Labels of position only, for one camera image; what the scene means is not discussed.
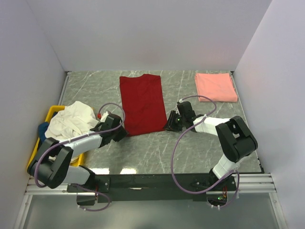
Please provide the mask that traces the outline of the cream white t shirt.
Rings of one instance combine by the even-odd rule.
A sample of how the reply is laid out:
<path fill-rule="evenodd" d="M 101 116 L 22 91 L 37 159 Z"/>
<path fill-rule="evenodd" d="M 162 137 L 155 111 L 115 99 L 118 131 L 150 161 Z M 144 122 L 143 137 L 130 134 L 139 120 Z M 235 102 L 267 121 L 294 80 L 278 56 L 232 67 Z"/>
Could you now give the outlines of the cream white t shirt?
<path fill-rule="evenodd" d="M 49 122 L 45 137 L 66 140 L 81 136 L 98 124 L 93 109 L 76 101 L 59 111 Z"/>

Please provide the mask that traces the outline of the dark red t shirt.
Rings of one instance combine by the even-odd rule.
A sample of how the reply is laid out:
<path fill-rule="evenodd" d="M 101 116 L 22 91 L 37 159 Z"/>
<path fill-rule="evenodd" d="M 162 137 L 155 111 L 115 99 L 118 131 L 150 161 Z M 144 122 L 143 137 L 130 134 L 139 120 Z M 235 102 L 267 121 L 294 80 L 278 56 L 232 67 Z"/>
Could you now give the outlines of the dark red t shirt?
<path fill-rule="evenodd" d="M 161 77 L 143 74 L 133 78 L 121 76 L 119 80 L 126 115 L 124 127 L 129 136 L 163 131 L 167 117 Z"/>

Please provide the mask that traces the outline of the aluminium frame rail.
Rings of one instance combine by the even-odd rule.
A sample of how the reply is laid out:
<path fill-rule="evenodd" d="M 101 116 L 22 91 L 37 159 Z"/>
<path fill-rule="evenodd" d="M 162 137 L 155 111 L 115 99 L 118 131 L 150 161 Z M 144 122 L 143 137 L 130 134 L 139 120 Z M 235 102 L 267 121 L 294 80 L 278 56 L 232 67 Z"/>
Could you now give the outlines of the aluminium frame rail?
<path fill-rule="evenodd" d="M 34 178 L 30 178 L 24 195 L 85 195 L 85 193 L 72 193 L 67 191 L 68 184 L 64 183 L 55 189 L 49 187 L 39 188 L 34 184 Z M 241 174 L 238 193 L 276 193 L 276 187 L 271 174 Z"/>

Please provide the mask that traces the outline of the yellow plastic bin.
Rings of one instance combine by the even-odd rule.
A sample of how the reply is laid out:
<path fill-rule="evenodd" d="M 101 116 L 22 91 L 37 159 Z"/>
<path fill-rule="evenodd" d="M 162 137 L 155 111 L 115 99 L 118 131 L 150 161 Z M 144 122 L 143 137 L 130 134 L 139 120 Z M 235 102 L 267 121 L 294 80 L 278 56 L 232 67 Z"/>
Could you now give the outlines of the yellow plastic bin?
<path fill-rule="evenodd" d="M 53 105 L 50 107 L 48 113 L 47 113 L 47 116 L 45 118 L 45 121 L 44 122 L 48 122 L 50 123 L 51 119 L 61 110 L 64 110 L 65 106 L 61 106 L 61 105 Z M 28 165 L 27 165 L 27 168 L 29 167 L 30 165 L 30 162 L 33 160 L 33 158 L 35 157 L 35 155 L 37 154 L 38 152 L 38 149 L 39 147 L 41 146 L 42 144 L 42 141 L 39 139 L 38 137 L 38 140 L 36 142 L 36 145 L 34 147 L 34 150 L 31 154 L 31 157 L 30 157 L 30 160 L 28 162 Z M 85 161 L 85 154 L 82 153 L 80 154 L 79 156 L 77 156 L 77 160 L 74 160 L 73 162 L 70 163 L 71 166 L 80 166 L 80 165 L 83 165 L 84 164 L 84 161 Z"/>

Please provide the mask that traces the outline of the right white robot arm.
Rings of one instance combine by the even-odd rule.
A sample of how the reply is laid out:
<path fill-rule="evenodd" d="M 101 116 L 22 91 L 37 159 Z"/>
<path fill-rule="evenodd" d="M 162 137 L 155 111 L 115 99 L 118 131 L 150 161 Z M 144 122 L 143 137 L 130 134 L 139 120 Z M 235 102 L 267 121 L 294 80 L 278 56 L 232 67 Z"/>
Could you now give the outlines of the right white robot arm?
<path fill-rule="evenodd" d="M 164 126 L 167 131 L 181 132 L 186 128 L 195 133 L 217 136 L 223 151 L 218 163 L 209 172 L 209 185 L 214 190 L 225 186 L 225 174 L 237 169 L 242 160 L 258 148 L 257 140 L 240 116 L 215 118 L 207 114 L 196 115 L 191 103 L 177 103 Z"/>

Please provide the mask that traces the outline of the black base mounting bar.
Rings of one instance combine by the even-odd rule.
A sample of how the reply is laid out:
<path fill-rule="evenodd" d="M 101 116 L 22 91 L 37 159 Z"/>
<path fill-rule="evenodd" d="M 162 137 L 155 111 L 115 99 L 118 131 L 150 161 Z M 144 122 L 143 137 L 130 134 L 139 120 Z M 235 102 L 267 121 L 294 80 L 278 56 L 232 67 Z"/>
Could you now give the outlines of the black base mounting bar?
<path fill-rule="evenodd" d="M 179 184 L 189 190 L 198 192 L 216 182 L 216 178 L 208 173 L 175 174 Z M 89 190 L 106 194 L 112 201 L 155 201 L 155 200 L 192 200 L 206 202 L 207 194 L 188 194 L 180 190 L 171 174 L 124 174 L 124 175 L 96 175 L 95 185 L 84 186 Z M 234 176 L 221 181 L 211 191 L 236 191 L 237 184 Z M 77 194 L 77 203 L 81 206 L 94 205 L 93 197 L 85 196 L 88 192 L 75 184 L 69 184 L 68 193 Z"/>

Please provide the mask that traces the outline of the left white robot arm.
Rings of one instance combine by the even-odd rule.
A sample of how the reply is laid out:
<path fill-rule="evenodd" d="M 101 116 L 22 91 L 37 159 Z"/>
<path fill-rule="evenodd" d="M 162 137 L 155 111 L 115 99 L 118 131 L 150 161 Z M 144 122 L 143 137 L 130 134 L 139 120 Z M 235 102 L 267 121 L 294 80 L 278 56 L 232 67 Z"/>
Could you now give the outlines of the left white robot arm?
<path fill-rule="evenodd" d="M 71 166 L 71 159 L 90 150 L 101 148 L 112 140 L 119 142 L 127 136 L 123 120 L 116 114 L 104 115 L 103 121 L 84 135 L 69 140 L 45 139 L 27 172 L 42 184 L 39 187 L 54 189 L 64 181 L 78 183 L 85 192 L 95 187 L 95 174 L 84 166 Z"/>

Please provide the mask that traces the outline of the folded pink t shirt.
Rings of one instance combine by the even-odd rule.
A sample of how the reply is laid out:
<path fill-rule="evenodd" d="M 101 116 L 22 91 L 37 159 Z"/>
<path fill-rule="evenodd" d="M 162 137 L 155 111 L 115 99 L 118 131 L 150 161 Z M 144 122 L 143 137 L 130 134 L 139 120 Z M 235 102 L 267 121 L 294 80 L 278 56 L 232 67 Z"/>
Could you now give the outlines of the folded pink t shirt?
<path fill-rule="evenodd" d="M 194 80 L 198 95 L 208 97 L 214 102 L 238 101 L 229 73 L 196 73 Z"/>

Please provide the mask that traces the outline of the dark blue t shirt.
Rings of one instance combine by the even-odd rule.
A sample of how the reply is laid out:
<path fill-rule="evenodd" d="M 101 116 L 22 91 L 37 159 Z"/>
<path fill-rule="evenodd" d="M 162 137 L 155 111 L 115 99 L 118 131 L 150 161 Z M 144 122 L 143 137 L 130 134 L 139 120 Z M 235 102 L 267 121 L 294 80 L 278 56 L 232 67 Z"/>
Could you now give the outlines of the dark blue t shirt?
<path fill-rule="evenodd" d="M 39 126 L 38 126 L 38 135 L 39 135 L 39 139 L 43 142 L 45 141 L 46 139 L 46 131 L 49 127 L 49 123 L 48 122 L 44 122 L 44 123 L 41 123 Z"/>

